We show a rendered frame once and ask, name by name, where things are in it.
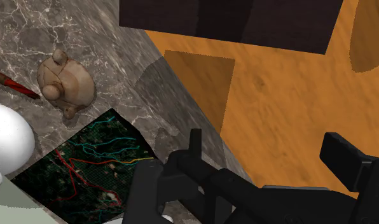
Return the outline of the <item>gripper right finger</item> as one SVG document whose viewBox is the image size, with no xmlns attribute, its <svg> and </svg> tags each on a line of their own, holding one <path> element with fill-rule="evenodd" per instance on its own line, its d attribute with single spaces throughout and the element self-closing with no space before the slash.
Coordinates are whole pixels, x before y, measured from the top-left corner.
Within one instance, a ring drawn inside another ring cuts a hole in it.
<svg viewBox="0 0 379 224">
<path fill-rule="evenodd" d="M 327 132 L 319 158 L 358 198 L 349 224 L 379 224 L 379 157 L 366 155 L 335 132 Z"/>
</svg>

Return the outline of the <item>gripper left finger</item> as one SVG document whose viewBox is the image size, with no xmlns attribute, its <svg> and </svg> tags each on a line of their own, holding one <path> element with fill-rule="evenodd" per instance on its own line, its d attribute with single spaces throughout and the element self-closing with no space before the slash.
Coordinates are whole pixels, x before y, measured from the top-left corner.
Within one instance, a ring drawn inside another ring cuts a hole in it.
<svg viewBox="0 0 379 224">
<path fill-rule="evenodd" d="M 143 160 L 135 168 L 122 224 L 171 224 L 160 208 L 180 202 L 201 224 L 259 224 L 251 213 L 250 182 L 201 158 L 202 131 L 192 129 L 186 150 L 173 151 L 163 164 Z"/>
</svg>

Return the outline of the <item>black book with map print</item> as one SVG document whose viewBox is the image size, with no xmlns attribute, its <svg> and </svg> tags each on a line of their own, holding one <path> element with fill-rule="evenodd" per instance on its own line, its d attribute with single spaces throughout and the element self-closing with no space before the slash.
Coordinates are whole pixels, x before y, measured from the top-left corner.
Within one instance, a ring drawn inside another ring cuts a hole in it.
<svg viewBox="0 0 379 224">
<path fill-rule="evenodd" d="M 103 224 L 125 212 L 137 163 L 155 157 L 109 109 L 11 181 L 67 224 Z"/>
</svg>

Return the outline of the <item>beige toy animal figure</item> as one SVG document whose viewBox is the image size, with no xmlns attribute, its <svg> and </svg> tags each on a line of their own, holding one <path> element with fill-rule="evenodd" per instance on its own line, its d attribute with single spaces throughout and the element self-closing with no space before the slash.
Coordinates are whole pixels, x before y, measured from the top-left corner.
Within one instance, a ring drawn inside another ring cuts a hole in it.
<svg viewBox="0 0 379 224">
<path fill-rule="evenodd" d="M 51 57 L 42 61 L 37 81 L 44 98 L 61 109 L 68 120 L 95 99 L 95 83 L 90 73 L 61 49 L 54 50 Z"/>
</svg>

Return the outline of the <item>pale green flat slab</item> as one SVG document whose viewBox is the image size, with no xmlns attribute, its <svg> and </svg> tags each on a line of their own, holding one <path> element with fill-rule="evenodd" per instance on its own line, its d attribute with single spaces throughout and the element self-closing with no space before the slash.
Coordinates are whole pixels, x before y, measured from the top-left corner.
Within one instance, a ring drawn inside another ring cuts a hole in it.
<svg viewBox="0 0 379 224">
<path fill-rule="evenodd" d="M 0 224 L 58 223 L 3 176 L 3 182 L 0 185 Z"/>
</svg>

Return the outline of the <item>white round vessel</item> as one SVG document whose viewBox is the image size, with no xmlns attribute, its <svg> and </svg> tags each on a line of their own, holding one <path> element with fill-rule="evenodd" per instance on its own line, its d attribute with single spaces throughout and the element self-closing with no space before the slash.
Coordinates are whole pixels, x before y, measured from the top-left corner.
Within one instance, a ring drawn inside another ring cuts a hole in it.
<svg viewBox="0 0 379 224">
<path fill-rule="evenodd" d="M 0 184 L 3 176 L 29 161 L 35 138 L 28 122 L 13 109 L 0 104 Z"/>
</svg>

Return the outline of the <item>red and brown pen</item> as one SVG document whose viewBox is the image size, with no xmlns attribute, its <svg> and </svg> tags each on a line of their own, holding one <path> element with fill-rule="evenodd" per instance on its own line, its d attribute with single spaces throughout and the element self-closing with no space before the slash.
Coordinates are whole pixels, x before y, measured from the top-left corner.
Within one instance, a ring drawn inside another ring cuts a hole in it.
<svg viewBox="0 0 379 224">
<path fill-rule="evenodd" d="M 34 91 L 24 87 L 23 85 L 13 81 L 10 77 L 0 72 L 0 84 L 7 86 L 21 94 L 30 97 L 31 99 L 39 99 L 40 96 Z"/>
</svg>

